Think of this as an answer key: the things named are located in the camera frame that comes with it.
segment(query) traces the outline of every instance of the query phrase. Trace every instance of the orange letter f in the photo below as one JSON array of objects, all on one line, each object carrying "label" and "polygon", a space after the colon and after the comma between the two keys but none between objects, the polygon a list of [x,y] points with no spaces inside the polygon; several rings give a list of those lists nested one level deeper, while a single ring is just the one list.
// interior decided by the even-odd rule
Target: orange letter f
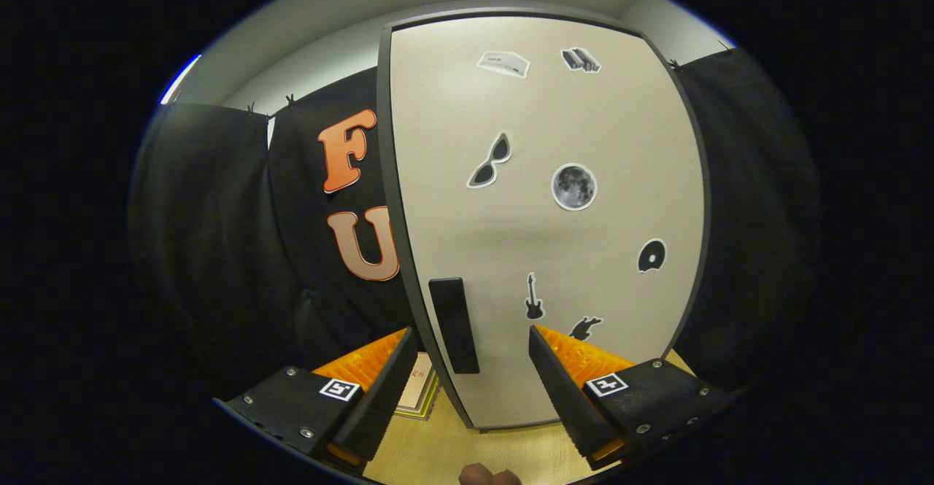
[{"label": "orange letter f", "polygon": [[[363,160],[366,156],[366,133],[361,127],[370,129],[377,125],[377,114],[364,109],[356,115],[325,129],[317,136],[324,143],[324,164],[328,178],[324,181],[324,193],[334,193],[347,188],[360,179],[360,170],[350,166],[350,156]],[[347,131],[353,129],[350,137]]]}]

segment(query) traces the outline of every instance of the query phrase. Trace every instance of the sticker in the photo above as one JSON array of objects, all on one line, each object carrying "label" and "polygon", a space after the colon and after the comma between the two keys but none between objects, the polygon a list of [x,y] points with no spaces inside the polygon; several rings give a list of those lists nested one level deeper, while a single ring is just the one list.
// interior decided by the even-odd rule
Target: sticker
[{"label": "sticker", "polygon": [[493,145],[490,145],[490,152],[487,153],[487,160],[477,166],[467,180],[467,187],[471,189],[483,188],[496,182],[496,165],[509,160],[513,156],[513,145],[509,143],[509,137],[506,133],[500,133],[493,139]]},{"label": "sticker", "polygon": [[535,297],[535,272],[528,274],[528,297],[526,297],[526,319],[537,321],[544,317],[544,302]]},{"label": "sticker", "polygon": [[320,393],[334,399],[340,399],[341,401],[350,401],[354,392],[357,392],[359,388],[360,385],[357,385],[357,383],[340,381],[340,379],[331,379],[324,385],[324,388],[320,390]]},{"label": "sticker", "polygon": [[502,73],[510,77],[524,79],[528,75],[528,60],[512,52],[486,52],[480,57],[477,67],[487,69],[494,73]]},{"label": "sticker", "polygon": [[587,318],[584,316],[584,319],[581,319],[577,322],[577,325],[574,325],[574,329],[571,330],[571,333],[568,333],[574,339],[581,341],[587,341],[587,338],[590,337],[590,327],[599,325],[603,322],[603,319],[595,317],[593,319]]},{"label": "sticker", "polygon": [[621,389],[630,388],[630,386],[626,384],[626,381],[622,381],[620,376],[616,374],[609,374],[603,376],[603,378],[590,379],[590,381],[587,382],[587,386],[596,393],[597,397],[603,397],[613,392],[619,392]]},{"label": "sticker", "polygon": [[597,178],[587,167],[567,163],[558,167],[552,176],[551,195],[561,208],[579,212],[590,206],[597,196]]},{"label": "sticker", "polygon": [[568,69],[578,71],[583,69],[584,73],[598,73],[601,65],[597,59],[583,47],[571,47],[570,50],[561,50],[561,58],[567,64]]},{"label": "sticker", "polygon": [[639,261],[636,268],[639,273],[645,273],[649,270],[660,270],[665,262],[665,242],[661,239],[652,239],[645,243],[641,252],[639,252]]}]

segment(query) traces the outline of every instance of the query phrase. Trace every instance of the card sticker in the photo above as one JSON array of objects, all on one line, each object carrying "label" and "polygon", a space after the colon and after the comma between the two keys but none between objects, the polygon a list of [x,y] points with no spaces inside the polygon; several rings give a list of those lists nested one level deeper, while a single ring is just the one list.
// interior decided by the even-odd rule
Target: card sticker
[{"label": "card sticker", "polygon": [[477,62],[476,65],[477,67],[481,67],[481,69],[487,69],[494,73],[501,73],[503,75],[509,75],[510,77],[524,79],[528,76],[528,67],[530,63],[517,53],[486,52],[483,53],[483,56],[480,57],[480,62]]},{"label": "card sticker", "polygon": [[354,392],[357,392],[359,388],[360,385],[357,385],[357,383],[340,381],[340,379],[331,379],[324,385],[324,388],[320,390],[320,393],[334,399],[340,399],[341,401],[350,401]]}]

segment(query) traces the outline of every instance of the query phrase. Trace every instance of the white door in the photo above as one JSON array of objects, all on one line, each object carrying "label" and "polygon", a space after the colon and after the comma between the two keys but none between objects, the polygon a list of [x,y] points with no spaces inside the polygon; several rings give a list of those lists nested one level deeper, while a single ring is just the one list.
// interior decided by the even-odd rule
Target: white door
[{"label": "white door", "polygon": [[[698,275],[703,170],[643,39],[529,17],[413,26],[391,37],[390,99],[418,283],[476,427],[557,419],[533,323],[631,362],[664,355]],[[429,291],[443,278],[463,279],[478,374],[450,370]]]}]

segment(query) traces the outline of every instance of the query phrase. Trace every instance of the guitar sticker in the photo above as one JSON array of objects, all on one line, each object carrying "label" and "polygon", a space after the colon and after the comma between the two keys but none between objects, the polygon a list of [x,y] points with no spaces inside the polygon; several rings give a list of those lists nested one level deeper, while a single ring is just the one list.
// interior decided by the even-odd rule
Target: guitar sticker
[{"label": "guitar sticker", "polygon": [[528,297],[526,297],[526,319],[537,321],[544,317],[544,302],[535,297],[535,272],[528,274]]}]

